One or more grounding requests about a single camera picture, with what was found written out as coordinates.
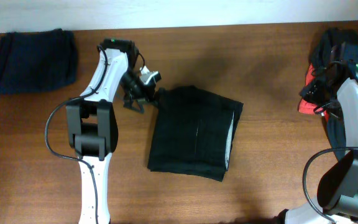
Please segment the black shorts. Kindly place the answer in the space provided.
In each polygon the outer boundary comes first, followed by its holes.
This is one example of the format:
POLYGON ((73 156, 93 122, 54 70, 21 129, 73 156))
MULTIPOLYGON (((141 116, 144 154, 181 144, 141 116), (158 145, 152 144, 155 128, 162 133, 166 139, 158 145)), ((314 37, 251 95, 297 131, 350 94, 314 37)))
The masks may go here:
POLYGON ((243 106, 195 86, 160 91, 148 169, 223 181, 243 106))

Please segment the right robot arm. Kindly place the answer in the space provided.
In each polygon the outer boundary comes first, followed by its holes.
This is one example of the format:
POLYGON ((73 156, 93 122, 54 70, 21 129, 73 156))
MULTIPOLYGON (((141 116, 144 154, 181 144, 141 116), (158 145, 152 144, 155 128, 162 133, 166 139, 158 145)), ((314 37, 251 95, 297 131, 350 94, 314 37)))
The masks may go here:
POLYGON ((325 114, 344 126, 344 145, 311 156, 302 174, 306 203, 283 210, 277 223, 358 223, 358 44, 343 42, 332 48, 329 63, 300 92, 325 114), (307 190, 311 163, 327 153, 337 153, 337 163, 320 179, 317 196, 307 190))

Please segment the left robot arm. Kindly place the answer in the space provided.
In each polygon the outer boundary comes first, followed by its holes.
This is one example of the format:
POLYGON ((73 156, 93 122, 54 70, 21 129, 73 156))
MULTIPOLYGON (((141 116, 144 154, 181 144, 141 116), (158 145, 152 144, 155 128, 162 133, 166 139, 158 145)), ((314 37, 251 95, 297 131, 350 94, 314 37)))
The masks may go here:
POLYGON ((66 105, 69 145, 79 160, 81 172, 80 223, 110 223, 108 209, 109 163, 118 142, 113 101, 124 90, 124 107, 143 113, 144 104, 155 105, 158 71, 145 65, 135 68, 142 57, 131 40, 105 39, 99 47, 99 63, 80 97, 66 105))

